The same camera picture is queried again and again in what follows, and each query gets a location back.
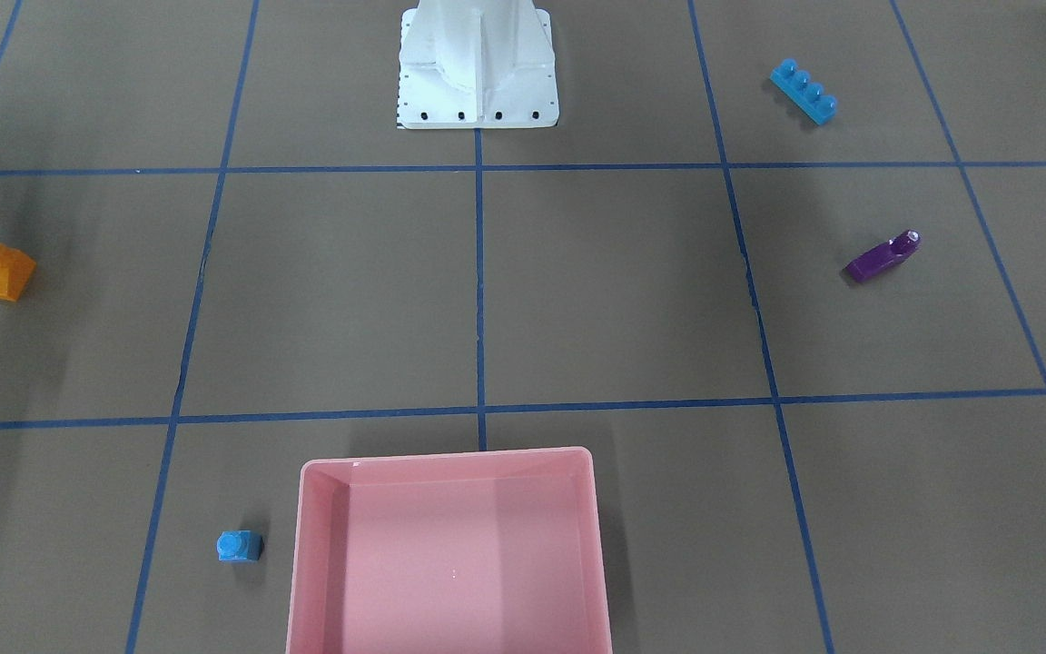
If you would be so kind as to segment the long blue four-stud block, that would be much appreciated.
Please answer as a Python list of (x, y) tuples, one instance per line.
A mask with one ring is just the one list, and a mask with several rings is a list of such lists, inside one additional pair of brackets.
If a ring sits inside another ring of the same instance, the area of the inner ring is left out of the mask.
[(774, 67), (769, 80), (814, 125), (827, 125), (837, 116), (837, 99), (794, 59), (787, 58)]

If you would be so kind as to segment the small blue block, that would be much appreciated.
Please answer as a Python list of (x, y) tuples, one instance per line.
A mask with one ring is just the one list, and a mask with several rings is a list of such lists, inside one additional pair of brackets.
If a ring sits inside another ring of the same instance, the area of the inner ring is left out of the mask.
[(217, 560), (229, 563), (251, 563), (262, 558), (264, 538), (258, 531), (226, 529), (215, 541)]

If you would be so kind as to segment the orange block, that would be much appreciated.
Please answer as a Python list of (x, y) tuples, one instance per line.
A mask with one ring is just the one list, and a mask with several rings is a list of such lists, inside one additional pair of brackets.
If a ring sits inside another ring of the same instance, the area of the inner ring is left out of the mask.
[(32, 256), (0, 243), (0, 301), (20, 301), (36, 268)]

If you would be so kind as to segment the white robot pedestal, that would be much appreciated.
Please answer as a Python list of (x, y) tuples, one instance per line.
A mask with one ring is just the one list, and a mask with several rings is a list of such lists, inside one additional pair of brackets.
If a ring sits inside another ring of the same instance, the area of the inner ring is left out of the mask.
[(531, 1), (419, 1), (402, 13), (399, 64), (399, 129), (559, 123), (551, 16)]

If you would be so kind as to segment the purple block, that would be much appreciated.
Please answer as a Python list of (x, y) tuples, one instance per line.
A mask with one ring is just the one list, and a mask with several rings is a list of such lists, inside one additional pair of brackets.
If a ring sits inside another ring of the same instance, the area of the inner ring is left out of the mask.
[(906, 260), (913, 256), (920, 247), (922, 236), (917, 231), (908, 229), (899, 236), (881, 242), (861, 253), (845, 266), (845, 273), (856, 284), (871, 281), (880, 274), (889, 272)]

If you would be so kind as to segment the pink plastic box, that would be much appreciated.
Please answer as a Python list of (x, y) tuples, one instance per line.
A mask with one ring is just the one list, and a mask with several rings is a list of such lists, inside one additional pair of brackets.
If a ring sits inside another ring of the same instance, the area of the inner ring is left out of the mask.
[(610, 653), (584, 447), (301, 468), (288, 653)]

